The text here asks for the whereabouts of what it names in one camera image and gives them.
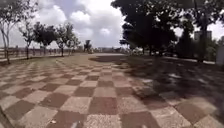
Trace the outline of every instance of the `white tile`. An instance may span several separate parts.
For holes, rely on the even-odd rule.
[[[56,113],[56,110],[38,106],[26,113],[19,123],[25,125],[26,128],[45,128]]]
[[[220,122],[211,116],[206,116],[195,124],[196,128],[224,128]]]
[[[22,90],[23,88],[24,88],[24,87],[22,87],[22,86],[16,86],[16,85],[15,85],[15,86],[12,86],[12,87],[10,87],[10,88],[4,90],[4,92],[5,92],[5,93],[8,93],[8,94],[14,94],[14,93],[16,93],[16,92]]]
[[[85,128],[121,128],[118,115],[89,115],[84,124]]]
[[[94,97],[116,97],[114,88],[111,87],[98,87],[94,90]]]
[[[87,114],[91,99],[92,98],[87,97],[70,97],[64,105],[62,105],[61,110]]]
[[[0,100],[0,106],[3,110],[9,108],[13,104],[17,103],[20,99],[14,97],[14,96],[8,96]]]
[[[29,94],[23,100],[31,102],[31,103],[39,103],[42,100],[44,100],[44,98],[46,98],[49,94],[50,94],[49,92],[37,90],[37,91]]]
[[[119,98],[117,104],[119,114],[148,111],[147,107],[134,97]]]
[[[96,87],[97,81],[84,81],[80,84],[81,87]]]
[[[150,112],[161,128],[182,128],[191,125],[189,121],[172,107],[152,110]]]
[[[63,85],[59,86],[54,92],[62,93],[65,95],[72,95],[76,89],[76,86]]]

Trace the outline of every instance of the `tree trunk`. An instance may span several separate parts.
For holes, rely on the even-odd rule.
[[[61,48],[61,56],[64,56],[64,48]]]
[[[29,59],[29,46],[26,46],[26,59]]]
[[[149,56],[152,56],[152,46],[149,46]]]
[[[205,53],[206,53],[206,44],[207,44],[207,22],[204,21],[203,25],[201,27],[201,37],[199,42],[199,53],[198,53],[198,62],[203,63],[205,59]]]
[[[6,35],[6,40],[7,40],[7,46],[6,46],[6,55],[7,55],[7,63],[10,64],[10,59],[9,59],[9,35]]]
[[[142,54],[145,55],[145,48],[142,47]]]
[[[46,46],[44,46],[44,56],[46,56]]]

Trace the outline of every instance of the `paving tile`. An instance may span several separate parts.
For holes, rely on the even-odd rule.
[[[79,112],[87,114],[91,98],[87,97],[70,97],[61,107],[63,111]]]
[[[117,104],[119,114],[148,111],[146,106],[134,97],[118,98]]]
[[[196,128],[224,128],[224,125],[215,120],[212,116],[206,116],[195,124]]]
[[[114,87],[131,87],[128,81],[114,81]]]
[[[149,86],[134,86],[133,92],[137,97],[142,98],[142,99],[148,98],[148,97],[156,94],[154,89]]]
[[[92,97],[94,93],[94,87],[79,87],[75,93],[74,96],[77,97]]]
[[[74,75],[64,74],[63,76],[61,76],[61,78],[67,78],[67,79],[71,79],[72,77],[74,77]]]
[[[111,87],[98,87],[95,89],[94,97],[116,97],[114,88]]]
[[[21,100],[7,108],[5,113],[11,119],[18,120],[33,108],[34,104]]]
[[[195,124],[200,119],[206,116],[206,114],[201,109],[189,102],[180,103],[175,106],[175,108],[192,124]]]
[[[192,103],[193,105],[197,106],[201,110],[203,110],[206,114],[211,114],[218,110],[218,108],[210,103],[207,99],[202,98],[202,97],[194,97],[189,99],[189,102]]]
[[[121,115],[122,128],[160,128],[149,112]]]
[[[0,122],[0,128],[4,128],[4,126],[1,124],[1,122]]]
[[[191,125],[190,122],[172,107],[152,110],[150,112],[161,128],[181,128]]]
[[[87,76],[86,80],[88,81],[97,81],[99,79],[99,76]]]
[[[76,89],[76,86],[62,85],[59,86],[54,92],[62,93],[65,95],[72,95]]]
[[[163,98],[158,95],[148,96],[143,99],[143,103],[149,110],[160,109],[170,106]]]
[[[133,80],[133,81],[130,81],[130,84],[131,84],[132,86],[143,86],[143,85],[144,85],[142,81],[137,80],[137,79],[135,79],[135,80]]]
[[[40,90],[53,92],[59,86],[60,86],[59,84],[51,84],[51,83],[49,83],[49,84],[46,84],[44,87],[40,88]]]
[[[37,106],[23,116],[19,123],[26,128],[45,128],[56,114],[56,110]]]
[[[159,94],[163,99],[166,100],[166,102],[168,102],[170,105],[177,105],[180,102],[184,101],[183,99],[181,99],[180,96],[178,96],[178,94],[176,94],[175,92],[165,92],[165,93],[161,93]]]
[[[86,75],[76,75],[74,77],[72,77],[72,80],[85,80],[86,79]]]
[[[69,80],[66,85],[79,86],[83,81],[82,80]]]
[[[52,74],[50,77],[51,78],[60,78],[62,76],[63,76],[63,74]]]
[[[77,124],[75,128],[81,128],[85,116],[80,113],[59,111],[53,118],[55,123],[50,123],[47,128],[73,128],[74,124]]]
[[[22,89],[22,90],[20,90],[16,93],[14,93],[13,95],[16,96],[17,98],[22,99],[22,98],[28,96],[29,94],[31,94],[33,92],[34,92],[34,90],[31,89],[31,88],[24,88],[24,89]]]
[[[27,97],[24,97],[23,100],[31,103],[39,103],[40,101],[44,100],[44,98],[47,97],[49,94],[49,92],[37,90],[29,94]]]
[[[12,86],[6,90],[4,90],[3,92],[7,93],[7,94],[14,94],[16,93],[17,91],[20,91],[22,90],[24,87],[22,86]]]
[[[89,72],[79,72],[77,75],[88,75]]]
[[[27,81],[21,83],[20,85],[21,86],[30,86],[31,84],[33,84],[33,81],[27,80]]]
[[[7,109],[8,107],[12,106],[16,102],[18,102],[20,99],[14,97],[14,96],[7,96],[0,100],[0,106],[3,110]]]
[[[57,78],[57,79],[52,80],[50,83],[53,83],[53,84],[66,84],[68,81],[69,81],[69,79],[66,79],[66,78]]]
[[[130,87],[116,88],[118,97],[129,97],[133,95],[133,90]]]
[[[127,78],[124,76],[113,76],[114,81],[127,81]]]
[[[80,84],[81,87],[96,87],[97,81],[84,81]]]
[[[98,76],[98,78],[99,78],[99,75],[100,75],[99,72],[94,72],[93,70],[92,72],[89,73],[89,76]]]
[[[48,95],[43,101],[41,101],[40,104],[47,107],[60,108],[67,99],[67,95],[52,93]]]
[[[84,124],[85,128],[121,128],[118,115],[89,115]]]
[[[111,76],[100,76],[99,81],[113,81]]]
[[[33,84],[31,84],[29,87],[30,87],[31,89],[38,90],[38,89],[40,89],[40,88],[43,88],[45,85],[46,85],[46,83],[44,83],[44,82],[37,82],[37,83],[33,83]]]
[[[9,94],[0,91],[0,100],[7,97]]]
[[[38,82],[38,81],[41,81],[43,79],[45,79],[46,76],[37,76],[37,77],[34,77],[32,79],[30,79],[31,81],[34,81],[34,82]]]
[[[3,86],[0,87],[0,90],[5,90],[5,89],[8,89],[10,87],[14,86],[13,84],[5,84]]]
[[[4,81],[0,81],[0,87],[6,85],[7,83]]]
[[[115,98],[94,97],[89,106],[90,114],[116,115],[117,101]]]
[[[114,83],[112,81],[98,81],[98,87],[114,87]]]

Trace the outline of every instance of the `sky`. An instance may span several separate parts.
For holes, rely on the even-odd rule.
[[[70,22],[74,25],[76,36],[83,43],[91,40],[93,47],[119,47],[122,38],[122,24],[124,17],[118,9],[110,6],[113,0],[39,0],[38,12],[35,14],[34,22],[40,21],[47,25],[60,25]],[[224,27],[221,23],[209,26],[213,31],[213,38],[219,39],[224,35]],[[180,36],[182,31],[175,30]],[[25,46],[25,42],[18,32],[13,28],[10,46]]]

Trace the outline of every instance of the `checkered pavement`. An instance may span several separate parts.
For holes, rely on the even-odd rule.
[[[150,79],[128,70],[69,61],[11,65],[0,71],[0,106],[13,125],[25,128],[224,127],[203,98],[158,93]]]

